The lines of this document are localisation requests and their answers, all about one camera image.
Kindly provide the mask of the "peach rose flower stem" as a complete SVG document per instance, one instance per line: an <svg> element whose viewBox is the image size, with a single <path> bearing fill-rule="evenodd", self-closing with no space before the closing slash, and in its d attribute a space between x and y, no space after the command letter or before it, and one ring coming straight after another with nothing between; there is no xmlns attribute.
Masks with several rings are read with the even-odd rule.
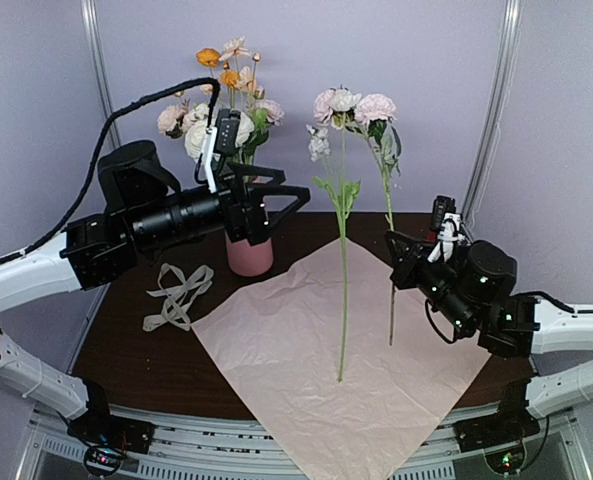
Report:
<svg viewBox="0 0 593 480"><path fill-rule="evenodd" d="M186 131L185 117L190 111L191 100L181 90L173 94L176 103L167 106L157 118L157 128L160 134L171 139L179 139Z"/></svg>

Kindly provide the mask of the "pink wrapping paper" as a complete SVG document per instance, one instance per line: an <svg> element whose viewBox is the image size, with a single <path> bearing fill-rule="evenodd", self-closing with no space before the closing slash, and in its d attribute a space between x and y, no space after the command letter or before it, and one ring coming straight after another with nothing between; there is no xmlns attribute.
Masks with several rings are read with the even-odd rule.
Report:
<svg viewBox="0 0 593 480"><path fill-rule="evenodd" d="M236 291L195 333L249 411L311 479L385 479L432 434L488 361L444 343L423 295L332 241Z"/></svg>

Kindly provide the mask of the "cream ribbon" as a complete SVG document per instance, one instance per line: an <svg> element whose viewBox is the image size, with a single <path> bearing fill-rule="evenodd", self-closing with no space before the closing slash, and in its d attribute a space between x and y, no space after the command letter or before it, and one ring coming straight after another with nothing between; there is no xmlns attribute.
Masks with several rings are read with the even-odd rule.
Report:
<svg viewBox="0 0 593 480"><path fill-rule="evenodd" d="M163 300L161 311L143 319L142 330L150 333L164 325L172 325L182 331L191 330L189 309L195 300L213 285L214 270L207 265L199 266L186 276L177 266L163 263L157 278L157 290L147 291L152 298Z"/></svg>

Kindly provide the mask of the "lilac carnation flower stem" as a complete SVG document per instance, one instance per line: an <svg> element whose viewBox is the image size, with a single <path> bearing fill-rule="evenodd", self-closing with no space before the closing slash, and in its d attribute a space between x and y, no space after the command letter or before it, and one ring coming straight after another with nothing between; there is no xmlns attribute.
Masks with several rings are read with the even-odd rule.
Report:
<svg viewBox="0 0 593 480"><path fill-rule="evenodd" d="M397 107L388 96L380 93L361 95L353 109L353 122L347 126L350 134L361 139L374 160L380 176L385 196L385 221L387 226L395 228L392 200L392 176L400 171L399 161L402 155L402 142L394 126Z"/></svg>

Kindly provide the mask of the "orange flower stem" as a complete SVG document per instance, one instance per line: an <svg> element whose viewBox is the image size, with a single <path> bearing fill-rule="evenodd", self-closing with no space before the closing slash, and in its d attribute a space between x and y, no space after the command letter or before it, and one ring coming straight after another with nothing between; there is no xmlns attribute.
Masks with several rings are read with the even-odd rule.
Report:
<svg viewBox="0 0 593 480"><path fill-rule="evenodd" d="M221 53L213 48L203 48L195 55L199 65L209 70L210 76L218 79L221 90L221 103L230 109L237 108L240 73L221 59Z"/></svg>

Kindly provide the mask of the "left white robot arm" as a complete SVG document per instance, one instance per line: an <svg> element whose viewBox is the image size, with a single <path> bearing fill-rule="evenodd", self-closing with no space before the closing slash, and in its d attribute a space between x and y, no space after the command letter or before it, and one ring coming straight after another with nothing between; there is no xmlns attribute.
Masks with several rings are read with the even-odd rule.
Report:
<svg viewBox="0 0 593 480"><path fill-rule="evenodd" d="M165 249L223 229L257 245L310 199L283 171L221 163L213 180L183 190L150 140L119 147L98 162L103 213L66 226L44 245L0 258L0 313L53 294L109 284ZM0 326L0 380L56 410L99 444L120 433L103 388L71 377L24 351Z"/></svg>

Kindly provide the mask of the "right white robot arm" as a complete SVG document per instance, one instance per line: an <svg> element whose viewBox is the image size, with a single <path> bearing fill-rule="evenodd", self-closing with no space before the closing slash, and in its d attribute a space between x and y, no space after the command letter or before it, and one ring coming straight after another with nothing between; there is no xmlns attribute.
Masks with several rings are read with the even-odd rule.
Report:
<svg viewBox="0 0 593 480"><path fill-rule="evenodd" d="M593 306L566 304L543 291L517 293L518 265L484 240L439 236L436 243L389 231L391 280L417 289L428 315L451 325L446 343L476 338L501 358L528 358L562 351L593 351ZM548 376L516 382L489 419L495 440L511 440L530 421L593 401L593 360Z"/></svg>

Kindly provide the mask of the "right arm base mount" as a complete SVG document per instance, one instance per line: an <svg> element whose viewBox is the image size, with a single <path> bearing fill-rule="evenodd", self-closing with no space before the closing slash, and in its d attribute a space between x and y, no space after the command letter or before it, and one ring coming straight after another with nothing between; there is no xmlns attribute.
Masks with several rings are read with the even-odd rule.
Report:
<svg viewBox="0 0 593 480"><path fill-rule="evenodd" d="M460 420L453 430L461 453L481 453L492 473L509 478L532 464L526 441L541 433L541 425L529 414L495 413Z"/></svg>

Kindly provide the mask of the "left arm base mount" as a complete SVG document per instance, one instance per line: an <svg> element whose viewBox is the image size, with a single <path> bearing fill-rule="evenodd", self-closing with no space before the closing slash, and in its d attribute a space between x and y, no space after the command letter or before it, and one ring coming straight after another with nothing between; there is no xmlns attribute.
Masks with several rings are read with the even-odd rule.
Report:
<svg viewBox="0 0 593 480"><path fill-rule="evenodd" d="M147 454L155 426L150 422L109 415L105 419L67 420L67 434L85 447L82 464L94 478L116 474L130 453Z"/></svg>

